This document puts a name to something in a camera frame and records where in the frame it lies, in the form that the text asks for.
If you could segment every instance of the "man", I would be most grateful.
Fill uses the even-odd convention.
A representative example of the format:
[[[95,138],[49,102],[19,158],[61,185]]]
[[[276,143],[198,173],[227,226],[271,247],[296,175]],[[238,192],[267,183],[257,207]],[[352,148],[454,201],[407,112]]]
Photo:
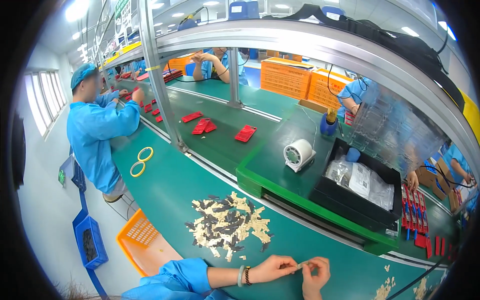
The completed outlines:
[[[138,89],[132,100],[117,111],[106,108],[109,97],[97,97],[100,74],[94,64],[83,64],[73,73],[70,87],[73,102],[67,119],[67,137],[75,158],[87,178],[103,192],[106,202],[112,203],[127,192],[127,187],[112,159],[111,138],[132,134],[140,121],[144,93]]]
[[[243,66],[244,61],[239,52],[237,52],[237,55],[239,62],[239,84],[248,85]],[[195,63],[195,69],[193,70],[193,78],[195,80],[211,78],[221,80],[226,84],[230,83],[227,48],[213,47],[207,53],[198,52],[192,56],[192,60]]]

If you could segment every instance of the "hair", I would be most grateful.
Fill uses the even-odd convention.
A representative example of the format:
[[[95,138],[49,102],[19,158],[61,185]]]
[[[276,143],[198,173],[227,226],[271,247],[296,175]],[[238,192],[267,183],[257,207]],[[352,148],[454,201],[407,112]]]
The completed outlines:
[[[100,72],[98,71],[98,67],[95,67],[95,69],[89,71],[88,74],[72,89],[72,95],[74,96],[77,93],[78,86],[82,81],[90,79],[92,77],[99,76],[99,75],[100,75]]]

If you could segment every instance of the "blue container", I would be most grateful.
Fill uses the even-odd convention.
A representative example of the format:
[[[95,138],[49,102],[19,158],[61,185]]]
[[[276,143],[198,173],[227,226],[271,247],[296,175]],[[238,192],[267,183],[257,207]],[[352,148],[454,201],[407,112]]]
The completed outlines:
[[[96,250],[96,258],[91,261],[87,261],[87,256],[84,250],[84,241],[83,241],[83,232],[87,229],[90,229],[92,232],[92,238]],[[108,261],[107,252],[103,246],[102,236],[100,235],[100,228],[98,227],[97,221],[93,220],[92,217],[87,216],[80,224],[75,227],[75,237],[77,239],[78,251],[80,252],[80,257],[82,258],[82,263],[85,268],[95,270],[99,265],[104,264]]]

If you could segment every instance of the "orange crate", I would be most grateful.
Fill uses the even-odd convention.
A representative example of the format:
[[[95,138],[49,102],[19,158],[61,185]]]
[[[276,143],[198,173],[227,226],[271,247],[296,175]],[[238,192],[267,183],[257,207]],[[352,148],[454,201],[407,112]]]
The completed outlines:
[[[328,108],[339,109],[342,105],[335,95],[338,95],[352,81],[353,79],[334,72],[330,72],[330,79],[328,79],[328,70],[315,70],[312,72],[307,99]],[[328,90],[327,82],[330,84],[330,90]]]
[[[305,99],[312,70],[297,68],[294,65],[314,68],[306,63],[276,57],[263,60],[260,88],[298,100]]]
[[[170,260],[182,257],[148,221],[141,209],[128,220],[117,235],[117,243],[142,276],[158,274]]]

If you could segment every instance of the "tape roll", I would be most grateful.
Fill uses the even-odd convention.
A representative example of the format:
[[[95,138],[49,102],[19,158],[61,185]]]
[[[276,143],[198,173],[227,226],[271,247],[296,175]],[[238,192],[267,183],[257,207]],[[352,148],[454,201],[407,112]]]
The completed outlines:
[[[137,174],[134,174],[133,173],[133,168],[135,168],[139,164],[143,164],[144,167],[142,168],[142,170],[140,172],[138,172]],[[142,160],[139,160],[136,163],[134,163],[133,166],[130,168],[130,175],[132,175],[133,177],[139,177],[144,171],[145,171],[145,162],[142,161]]]
[[[151,152],[150,152],[150,155],[149,155],[147,158],[140,158],[140,155],[141,155],[144,151],[146,151],[146,150],[150,150],[150,151],[151,151]],[[142,150],[140,150],[140,152],[139,152],[138,155],[137,155],[137,158],[138,158],[138,161],[147,161],[147,160],[149,160],[149,159],[152,157],[152,155],[153,155],[153,149],[152,149],[152,147],[145,147],[145,148],[143,148]]]

